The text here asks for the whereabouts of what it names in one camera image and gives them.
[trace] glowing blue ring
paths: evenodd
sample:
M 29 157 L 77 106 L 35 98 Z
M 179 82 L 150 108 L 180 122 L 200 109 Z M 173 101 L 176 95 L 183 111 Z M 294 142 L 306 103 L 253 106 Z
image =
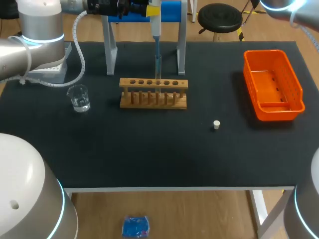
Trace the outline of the glowing blue ring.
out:
M 61 210 L 60 217 L 59 217 L 53 231 L 50 233 L 50 235 L 47 237 L 47 239 L 51 239 L 53 237 L 54 233 L 56 232 L 56 230 L 58 229 L 58 227 L 60 225 L 60 222 L 62 220 L 63 213 L 64 213 L 64 206 L 65 206 L 64 190 L 63 190 L 62 185 L 60 184 L 59 180 L 57 180 L 57 181 L 58 181 L 60 188 L 61 188 L 61 191 L 62 191 L 62 210 Z
M 307 226 L 305 220 L 303 219 L 303 217 L 300 214 L 298 205 L 297 205 L 297 187 L 295 188 L 295 206 L 296 206 L 296 210 L 297 210 L 297 214 L 301 220 L 301 222 L 304 224 L 305 228 L 307 229 L 307 231 L 315 238 L 315 239 L 319 239 L 311 230 L 310 228 Z
M 282 7 L 282 8 L 272 8 L 272 7 L 268 7 L 266 6 L 262 1 L 260 1 L 261 5 L 264 6 L 264 8 L 270 10 L 270 11 L 285 11 L 285 10 L 297 10 L 300 7 L 302 7 L 305 3 L 306 0 L 295 0 L 293 3 L 291 3 L 290 5 L 286 6 L 286 7 Z
M 62 36 L 60 36 L 56 39 L 52 39 L 52 40 L 33 40 L 33 39 L 27 38 L 23 35 L 22 35 L 22 37 L 24 38 L 24 40 L 27 40 L 27 41 L 30 41 L 33 43 L 51 43 L 51 42 L 56 42 L 56 41 L 62 40 L 64 38 L 64 34 Z

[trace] black table mat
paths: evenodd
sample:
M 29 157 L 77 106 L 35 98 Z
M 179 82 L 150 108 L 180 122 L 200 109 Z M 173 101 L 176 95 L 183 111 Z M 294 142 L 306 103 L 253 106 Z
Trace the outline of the black table mat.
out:
M 189 80 L 186 111 L 119 108 L 120 77 L 154 77 L 153 43 L 118 43 L 115 76 L 102 43 L 81 48 L 87 113 L 73 111 L 67 88 L 11 82 L 0 99 L 0 132 L 31 143 L 65 188 L 293 186 L 319 147 L 319 94 L 294 42 L 189 42 L 185 76 L 176 43 L 162 43 L 162 78 Z M 249 49 L 287 53 L 306 105 L 293 122 L 256 119 L 243 77 Z M 80 72 L 74 46 L 67 62 L 69 81 Z

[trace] beaker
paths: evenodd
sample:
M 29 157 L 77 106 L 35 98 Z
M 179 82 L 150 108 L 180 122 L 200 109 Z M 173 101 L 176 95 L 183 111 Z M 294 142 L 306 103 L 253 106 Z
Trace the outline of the beaker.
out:
M 84 85 L 75 85 L 66 93 L 70 97 L 73 108 L 76 112 L 82 113 L 90 109 L 91 104 L 88 96 L 88 88 Z

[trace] test tube rack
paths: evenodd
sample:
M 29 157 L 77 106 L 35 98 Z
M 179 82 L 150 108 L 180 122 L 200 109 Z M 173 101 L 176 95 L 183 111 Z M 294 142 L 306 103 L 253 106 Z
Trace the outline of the test tube rack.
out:
M 121 96 L 121 108 L 187 109 L 185 90 L 188 89 L 188 80 L 121 78 L 120 87 L 124 89 Z M 151 92 L 151 89 L 158 88 L 160 88 L 161 93 Z M 169 89 L 170 91 L 176 89 L 179 90 L 179 92 L 168 93 L 164 91 L 165 89 Z

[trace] orange plastic basket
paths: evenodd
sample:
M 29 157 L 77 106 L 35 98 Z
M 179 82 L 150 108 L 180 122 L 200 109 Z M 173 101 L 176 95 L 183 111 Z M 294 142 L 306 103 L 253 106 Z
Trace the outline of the orange plastic basket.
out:
M 293 120 L 305 111 L 303 89 L 282 50 L 246 51 L 244 75 L 257 118 Z

